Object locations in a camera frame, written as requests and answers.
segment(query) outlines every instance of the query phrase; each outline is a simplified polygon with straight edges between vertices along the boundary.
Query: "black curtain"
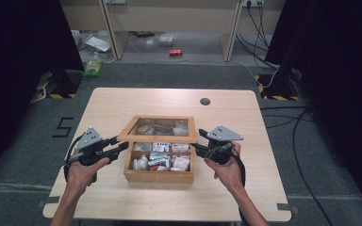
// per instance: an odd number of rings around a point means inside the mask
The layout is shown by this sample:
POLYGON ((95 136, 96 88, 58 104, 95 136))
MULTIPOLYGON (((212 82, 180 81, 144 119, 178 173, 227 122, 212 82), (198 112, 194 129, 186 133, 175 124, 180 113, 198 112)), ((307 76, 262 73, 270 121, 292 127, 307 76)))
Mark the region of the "black curtain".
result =
POLYGON ((65 69, 83 65, 59 1, 0 1, 0 154, 41 76, 65 69))
POLYGON ((362 4, 287 0, 266 59, 300 70, 326 135, 362 191, 362 4))

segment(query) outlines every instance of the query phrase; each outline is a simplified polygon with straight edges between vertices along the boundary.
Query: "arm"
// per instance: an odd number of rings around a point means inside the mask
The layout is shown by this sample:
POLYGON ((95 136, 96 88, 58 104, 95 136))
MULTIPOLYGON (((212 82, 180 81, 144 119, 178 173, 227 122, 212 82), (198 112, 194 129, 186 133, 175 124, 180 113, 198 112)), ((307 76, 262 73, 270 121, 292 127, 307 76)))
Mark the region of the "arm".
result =
POLYGON ((58 209, 52 219, 51 226, 72 225, 75 208, 78 200, 92 184, 92 177, 96 171, 109 162, 103 158, 92 166, 82 166, 78 161, 72 163, 69 169, 66 189, 61 197, 58 209))
MULTIPOLYGON (((232 141, 232 144, 235 152, 240 154, 240 145, 234 141, 232 141)), ((206 163, 214 170, 214 179, 219 178, 222 184, 234 197, 240 211, 250 225, 270 225, 269 222, 263 218, 260 212, 258 212, 243 187, 240 177, 240 169, 237 161, 233 157, 231 157, 224 165, 219 165, 211 159, 207 159, 206 163)))

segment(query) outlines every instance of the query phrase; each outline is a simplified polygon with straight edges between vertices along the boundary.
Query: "red object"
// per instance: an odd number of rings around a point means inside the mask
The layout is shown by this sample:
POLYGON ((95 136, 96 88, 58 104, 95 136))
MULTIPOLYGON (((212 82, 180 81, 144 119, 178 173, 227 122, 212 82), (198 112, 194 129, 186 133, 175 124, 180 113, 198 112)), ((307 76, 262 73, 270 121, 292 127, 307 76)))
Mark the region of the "red object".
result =
POLYGON ((171 50, 170 57, 173 57, 173 56, 182 56, 182 50, 181 49, 171 50))

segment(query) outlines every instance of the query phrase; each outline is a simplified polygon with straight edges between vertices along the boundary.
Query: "gray carpet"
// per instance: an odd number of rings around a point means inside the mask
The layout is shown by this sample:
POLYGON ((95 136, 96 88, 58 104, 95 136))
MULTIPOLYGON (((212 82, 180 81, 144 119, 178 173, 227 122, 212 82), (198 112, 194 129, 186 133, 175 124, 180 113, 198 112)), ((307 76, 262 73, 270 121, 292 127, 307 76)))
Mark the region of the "gray carpet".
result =
MULTIPOLYGON (((251 68, 253 74, 272 73, 251 68)), ((174 64, 105 64, 102 74, 82 80, 74 99, 45 99, 31 105, 10 147, 0 158, 0 225, 48 225, 42 215, 58 170, 92 91, 99 87, 172 89, 251 89, 261 107, 308 105, 307 101, 262 100, 255 80, 241 66, 174 64), (66 130, 71 127, 66 137, 66 130)), ((284 225, 327 225, 298 171, 292 132, 302 108, 263 109, 269 138, 280 170, 292 220, 284 225)), ((309 110, 299 122, 296 156, 302 173, 334 225, 362 225, 362 196, 349 172, 334 159, 326 136, 309 110)), ((75 220, 74 225, 144 225, 144 222, 75 220)), ((185 222, 180 225, 198 225, 185 222)))

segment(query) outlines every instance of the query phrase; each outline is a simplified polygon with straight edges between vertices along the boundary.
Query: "wooden box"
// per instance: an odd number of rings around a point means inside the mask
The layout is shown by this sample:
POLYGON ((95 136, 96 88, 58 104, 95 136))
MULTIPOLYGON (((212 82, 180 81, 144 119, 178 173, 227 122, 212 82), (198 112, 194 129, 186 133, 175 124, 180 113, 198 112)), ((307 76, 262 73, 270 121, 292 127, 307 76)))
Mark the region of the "wooden box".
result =
POLYGON ((117 139, 130 142, 124 166, 124 175, 128 182, 193 183, 195 148, 189 145, 189 151, 185 152, 188 144, 197 141, 193 117, 137 115, 125 126, 117 139), (143 155, 151 159, 153 152, 160 151, 167 153, 170 159, 189 157, 188 169, 133 169, 134 159, 140 159, 143 155))

